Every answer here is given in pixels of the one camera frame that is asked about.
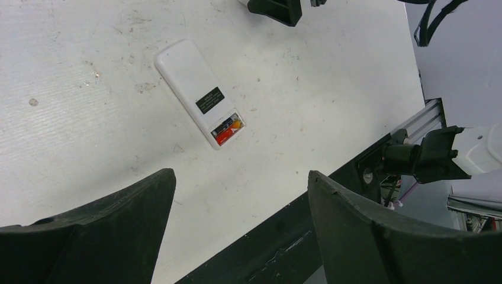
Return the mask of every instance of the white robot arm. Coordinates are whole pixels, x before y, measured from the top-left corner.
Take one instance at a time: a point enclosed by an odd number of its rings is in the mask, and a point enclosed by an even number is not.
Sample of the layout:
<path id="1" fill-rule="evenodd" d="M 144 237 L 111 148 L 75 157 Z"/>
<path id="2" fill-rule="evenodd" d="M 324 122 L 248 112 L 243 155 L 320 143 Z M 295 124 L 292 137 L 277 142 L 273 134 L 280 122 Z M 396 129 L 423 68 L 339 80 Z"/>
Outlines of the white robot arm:
<path id="1" fill-rule="evenodd" d="M 453 160 L 465 173 L 478 175 L 502 169 L 502 124 L 465 128 L 455 136 Z"/>

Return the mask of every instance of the scuffed white surface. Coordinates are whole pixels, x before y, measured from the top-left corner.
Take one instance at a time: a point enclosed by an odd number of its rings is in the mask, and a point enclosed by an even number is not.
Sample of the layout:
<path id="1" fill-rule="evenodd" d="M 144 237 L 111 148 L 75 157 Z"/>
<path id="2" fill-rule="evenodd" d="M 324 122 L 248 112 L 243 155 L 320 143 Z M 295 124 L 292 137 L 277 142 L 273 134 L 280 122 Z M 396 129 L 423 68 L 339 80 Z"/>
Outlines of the scuffed white surface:
<path id="1" fill-rule="evenodd" d="M 153 283 L 174 282 L 423 107 L 402 4 L 304 4 L 288 28 L 235 0 L 2 1 L 0 226 L 172 167 Z M 153 65 L 182 38 L 247 122 L 221 151 Z"/>

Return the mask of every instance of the red battery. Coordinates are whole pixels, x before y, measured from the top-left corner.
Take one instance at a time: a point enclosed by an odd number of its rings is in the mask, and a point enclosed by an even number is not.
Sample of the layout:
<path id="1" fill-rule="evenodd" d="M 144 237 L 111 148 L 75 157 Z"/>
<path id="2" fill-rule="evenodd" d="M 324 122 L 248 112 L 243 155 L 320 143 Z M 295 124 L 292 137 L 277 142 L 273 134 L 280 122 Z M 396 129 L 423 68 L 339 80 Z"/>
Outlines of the red battery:
<path id="1" fill-rule="evenodd" d="M 216 143 L 218 143 L 218 145 L 220 146 L 223 145 L 223 143 L 225 143 L 228 139 L 230 139 L 230 137 L 232 137 L 241 128 L 242 128 L 242 122 L 240 122 L 239 120 L 235 121 L 229 128 L 227 128 L 225 131 L 223 131 L 222 133 L 220 133 L 220 135 L 216 137 Z"/>

